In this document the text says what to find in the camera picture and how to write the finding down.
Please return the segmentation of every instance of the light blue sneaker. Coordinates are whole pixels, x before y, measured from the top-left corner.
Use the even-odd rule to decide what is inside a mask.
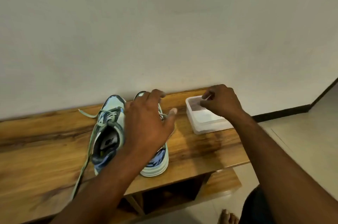
[[[97,118],[88,146],[87,160],[84,163],[79,178],[75,184],[72,197],[74,198],[79,182],[91,156],[95,175],[116,155],[124,144],[124,104],[126,101],[118,95],[110,96],[101,107],[97,115],[89,115],[79,110],[83,115]]]
[[[139,92],[134,100],[142,96],[145,93],[145,91]],[[167,115],[163,114],[161,106],[158,104],[158,114],[161,118],[161,120],[164,120],[167,118]],[[163,173],[169,164],[169,153],[168,153],[168,147],[167,143],[161,147],[157,153],[154,155],[154,157],[151,159],[151,161],[146,165],[146,167],[143,168],[141,171],[141,175],[144,177],[154,177],[157,175],[160,175]]]

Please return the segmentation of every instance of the foot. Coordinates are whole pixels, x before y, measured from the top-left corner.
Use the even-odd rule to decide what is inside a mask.
[[[239,218],[228,210],[222,210],[218,219],[218,224],[238,224]]]

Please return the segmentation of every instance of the plastic container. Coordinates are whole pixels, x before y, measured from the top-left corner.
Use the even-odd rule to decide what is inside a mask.
[[[195,134],[203,134],[233,128],[231,123],[223,117],[201,107],[199,102],[202,96],[189,97],[186,99],[187,115]]]

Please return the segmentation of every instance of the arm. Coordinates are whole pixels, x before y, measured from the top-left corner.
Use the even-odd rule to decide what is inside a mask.
[[[174,130],[176,109],[162,122],[159,90],[145,93],[125,107],[125,145],[112,161],[62,210],[52,224],[107,223],[124,192]]]
[[[338,223],[338,202],[243,111],[232,88],[212,86],[207,97],[201,106],[226,118],[240,136],[277,224]]]

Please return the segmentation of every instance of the white wall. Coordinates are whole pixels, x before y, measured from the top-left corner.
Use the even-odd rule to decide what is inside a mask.
[[[338,0],[0,0],[0,118],[216,83],[252,115],[338,76]]]

